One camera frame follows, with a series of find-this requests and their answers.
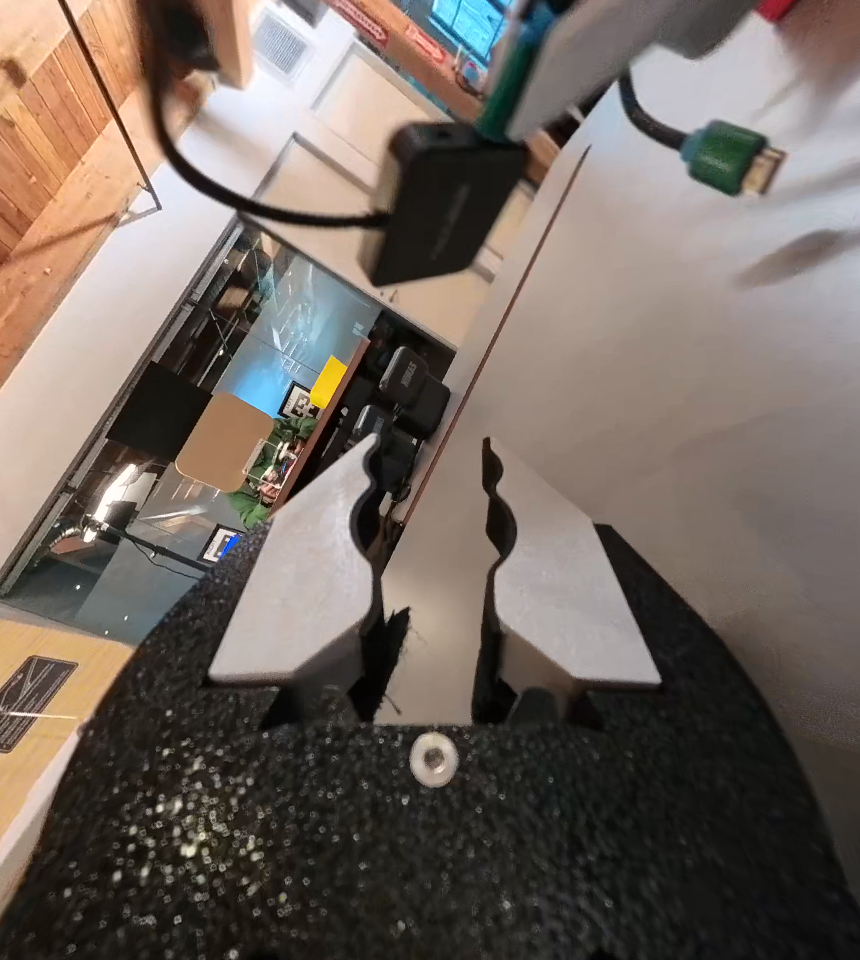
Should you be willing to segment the black label sticker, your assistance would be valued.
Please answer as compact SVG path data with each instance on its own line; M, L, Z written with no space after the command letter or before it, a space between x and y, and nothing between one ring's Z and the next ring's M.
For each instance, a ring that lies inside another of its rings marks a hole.
M0 687L0 755L15 751L40 721L71 723L75 715L52 711L52 701L79 663L52 656L29 656Z

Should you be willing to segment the black hard case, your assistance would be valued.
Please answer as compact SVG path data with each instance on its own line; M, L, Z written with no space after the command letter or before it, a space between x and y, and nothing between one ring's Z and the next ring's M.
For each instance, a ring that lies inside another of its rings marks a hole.
M411 489L418 441L394 423L392 411L375 403L362 408L351 437L355 444L376 438L377 449L369 463L377 487L393 501L403 500Z
M391 356L378 391L396 412L396 422L419 441L427 441L440 426L451 391L429 372L428 363L408 346Z

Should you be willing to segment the glass partition window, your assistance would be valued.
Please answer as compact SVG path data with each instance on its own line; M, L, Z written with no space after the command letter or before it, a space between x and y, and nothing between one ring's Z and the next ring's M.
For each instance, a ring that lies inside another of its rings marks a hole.
M0 605L96 637L138 644L202 573L149 558L84 527L84 515L197 560L218 524L244 531L227 495L106 434L150 362L281 420L291 381L312 388L331 355L348 364L370 340L362 378L374 385L405 346L441 378L455 347L353 289L292 247L233 226L175 306L148 354L70 462L60 487L0 573Z

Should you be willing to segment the small yellow bin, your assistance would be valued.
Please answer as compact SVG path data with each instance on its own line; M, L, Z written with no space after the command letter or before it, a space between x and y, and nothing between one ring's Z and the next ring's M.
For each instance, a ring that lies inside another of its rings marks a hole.
M343 363L339 357L331 355L311 388L311 406L324 410L338 392L347 372L347 364Z

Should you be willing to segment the long brown-edged table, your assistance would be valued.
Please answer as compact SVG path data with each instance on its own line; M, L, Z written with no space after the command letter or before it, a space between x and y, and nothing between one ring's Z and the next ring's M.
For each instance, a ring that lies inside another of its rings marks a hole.
M270 508L270 517L275 516L284 505L298 495L305 486L308 486L320 470L325 470L324 466L320 466L324 452L339 426L344 396L357 377L369 346L370 340L368 338L363 338L357 344L353 356L347 364L348 372L342 379L338 392L330 404L322 410L317 426L313 434L307 439L303 450L296 459L295 466L289 468L283 486Z

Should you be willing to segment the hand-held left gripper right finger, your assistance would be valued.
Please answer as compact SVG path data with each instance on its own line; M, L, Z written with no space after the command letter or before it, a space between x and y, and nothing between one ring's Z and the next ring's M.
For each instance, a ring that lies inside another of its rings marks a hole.
M481 682L494 693L657 690L661 677L591 519L495 438L482 443Z

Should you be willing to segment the red sign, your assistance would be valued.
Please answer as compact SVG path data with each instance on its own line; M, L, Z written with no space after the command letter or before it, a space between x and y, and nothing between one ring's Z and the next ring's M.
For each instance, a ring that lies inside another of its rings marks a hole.
M350 23L374 48L385 51L391 38L388 25L372 10L357 1L325 1L326 6Z
M407 26L405 36L425 59L438 66L446 64L448 58L446 50L416 24L410 23Z

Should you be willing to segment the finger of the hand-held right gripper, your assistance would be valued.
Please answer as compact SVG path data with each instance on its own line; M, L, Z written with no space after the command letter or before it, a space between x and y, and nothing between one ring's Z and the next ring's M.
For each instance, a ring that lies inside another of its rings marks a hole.
M523 141L652 47L688 61L706 57L755 3L513 2L491 57L491 139Z

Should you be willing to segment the black adapter hub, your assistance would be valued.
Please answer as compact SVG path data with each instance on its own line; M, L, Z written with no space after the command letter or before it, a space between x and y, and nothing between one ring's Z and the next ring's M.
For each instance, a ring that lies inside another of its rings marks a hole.
M523 178L529 151L492 140L465 122L413 123L389 139L371 209L358 214L294 211L230 189L177 147L165 107L186 72L212 74L244 90L253 50L244 2L138 3L151 125L164 158L197 193L255 224L363 233L359 263L375 287L468 269Z

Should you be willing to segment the wall vent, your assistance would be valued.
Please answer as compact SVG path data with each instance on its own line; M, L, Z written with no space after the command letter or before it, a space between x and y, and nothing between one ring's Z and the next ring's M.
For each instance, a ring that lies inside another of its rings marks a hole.
M303 32L268 5L257 9L252 42L257 65L286 82L295 80L312 53Z

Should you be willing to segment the black light stand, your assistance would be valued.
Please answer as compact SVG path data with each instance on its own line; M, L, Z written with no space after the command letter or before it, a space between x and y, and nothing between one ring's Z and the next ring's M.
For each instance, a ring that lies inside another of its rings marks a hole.
M175 563L179 563L186 568L199 571L201 573L207 572L211 565L207 562L191 557L186 557L182 554L179 554L172 549L169 549L165 546L159 544L154 544L142 537L139 537L135 534L131 534L124 529L112 526L111 524L106 523L104 520L97 519L92 514L84 515L84 527L86 530L91 532L96 532L100 534L110 534L112 537L117 538L120 541L127 541L134 546L143 550L149 558L154 559L156 556L169 559Z

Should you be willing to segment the black wall panel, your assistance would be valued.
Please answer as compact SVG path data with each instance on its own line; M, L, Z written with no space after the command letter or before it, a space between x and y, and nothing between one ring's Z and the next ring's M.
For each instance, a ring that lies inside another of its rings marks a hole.
M212 399L212 393L150 362L109 427L108 441L173 463Z

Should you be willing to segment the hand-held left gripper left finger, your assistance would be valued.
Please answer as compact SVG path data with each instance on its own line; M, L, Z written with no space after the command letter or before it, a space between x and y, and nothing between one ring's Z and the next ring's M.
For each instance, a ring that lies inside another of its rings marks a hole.
M275 514L209 666L213 685L349 690L362 677L362 634L382 615L361 533L380 448L362 439Z

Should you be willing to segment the exterior window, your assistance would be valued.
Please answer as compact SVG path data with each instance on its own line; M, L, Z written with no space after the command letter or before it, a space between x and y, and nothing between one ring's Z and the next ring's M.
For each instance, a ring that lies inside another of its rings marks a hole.
M512 1L434 1L431 22L478 64L488 66Z

